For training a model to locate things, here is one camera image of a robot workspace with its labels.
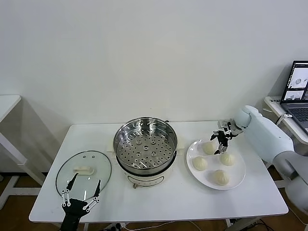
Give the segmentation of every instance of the laptop keyboard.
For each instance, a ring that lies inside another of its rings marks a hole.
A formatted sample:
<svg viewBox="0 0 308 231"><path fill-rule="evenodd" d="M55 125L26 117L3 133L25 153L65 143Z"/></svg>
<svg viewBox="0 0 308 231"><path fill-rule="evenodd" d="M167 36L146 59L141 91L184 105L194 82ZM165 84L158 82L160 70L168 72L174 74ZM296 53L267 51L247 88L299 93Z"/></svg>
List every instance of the laptop keyboard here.
<svg viewBox="0 0 308 231"><path fill-rule="evenodd" d="M308 121L308 107L288 108L289 111L300 121Z"/></svg>

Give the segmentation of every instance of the floor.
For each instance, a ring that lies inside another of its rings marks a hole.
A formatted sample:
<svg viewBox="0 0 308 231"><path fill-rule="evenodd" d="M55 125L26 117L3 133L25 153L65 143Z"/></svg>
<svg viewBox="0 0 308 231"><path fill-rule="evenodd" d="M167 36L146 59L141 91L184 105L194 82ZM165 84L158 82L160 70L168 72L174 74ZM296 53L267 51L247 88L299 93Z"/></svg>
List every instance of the floor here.
<svg viewBox="0 0 308 231"><path fill-rule="evenodd" d="M271 168L270 173L274 180L280 180L280 176L275 169ZM5 177L3 182L0 182L0 192L2 192L10 180L10 177ZM30 177L20 177L16 187L39 187ZM298 214L298 216L308 223L308 216L296 209L287 199L284 190L280 190L287 204ZM52 224L33 223L29 221L28 216L35 202L35 196L11 196L9 197L4 208L0 210L0 224L4 231L57 231L59 228ZM275 217L264 217L263 221L273 228L275 231L303 231L303 225L296 216L289 211L288 214ZM156 226L162 223L131 223L128 224L129 229L138 229L149 226ZM224 220L200 220L195 221L202 231L223 231L226 228ZM90 224L89 231L100 231L108 224ZM151 231L198 231L198 229L188 221L174 222L158 228L144 229ZM250 231L266 231L266 227L258 225L249 229Z"/></svg>

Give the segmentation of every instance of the white plate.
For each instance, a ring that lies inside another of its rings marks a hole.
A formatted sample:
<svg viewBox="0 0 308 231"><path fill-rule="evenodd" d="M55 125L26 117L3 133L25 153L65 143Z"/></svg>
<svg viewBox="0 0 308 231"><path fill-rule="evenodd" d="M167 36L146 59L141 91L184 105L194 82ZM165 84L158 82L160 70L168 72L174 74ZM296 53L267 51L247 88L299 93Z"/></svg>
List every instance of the white plate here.
<svg viewBox="0 0 308 231"><path fill-rule="evenodd" d="M232 166L225 166L219 160L221 154L207 155L204 153L202 144L205 142L208 141L196 141L188 148L186 161L193 176L196 177L196 179L202 184L213 189L228 190L239 186L243 182L246 175L246 166L242 156L238 152L233 152L231 147L228 147L227 152L234 155L235 164ZM208 165L206 170L198 171L194 168L192 160L197 156L202 156L207 160ZM224 170L229 174L230 181L227 185L221 186L215 183L213 173L219 169Z"/></svg>

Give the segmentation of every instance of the glass lid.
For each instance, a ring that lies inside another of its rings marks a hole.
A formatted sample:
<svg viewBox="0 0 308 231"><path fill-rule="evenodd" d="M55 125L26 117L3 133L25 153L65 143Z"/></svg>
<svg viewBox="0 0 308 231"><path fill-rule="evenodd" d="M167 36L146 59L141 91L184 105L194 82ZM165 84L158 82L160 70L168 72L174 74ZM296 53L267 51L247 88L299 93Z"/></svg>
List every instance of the glass lid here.
<svg viewBox="0 0 308 231"><path fill-rule="evenodd" d="M108 157L98 151L86 151L72 156L62 165L56 177L56 188L60 196L76 173L78 175L69 196L78 200L88 200L93 197L99 180L100 191L108 183L111 164Z"/></svg>

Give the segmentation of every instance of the laptop screen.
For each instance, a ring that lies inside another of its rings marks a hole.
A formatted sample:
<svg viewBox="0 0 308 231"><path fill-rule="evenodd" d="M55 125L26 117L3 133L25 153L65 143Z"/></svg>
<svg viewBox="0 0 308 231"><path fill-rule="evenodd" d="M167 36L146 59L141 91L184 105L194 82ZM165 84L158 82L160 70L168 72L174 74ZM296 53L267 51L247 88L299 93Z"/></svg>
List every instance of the laptop screen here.
<svg viewBox="0 0 308 231"><path fill-rule="evenodd" d="M294 61L282 103L308 102L308 61Z"/></svg>

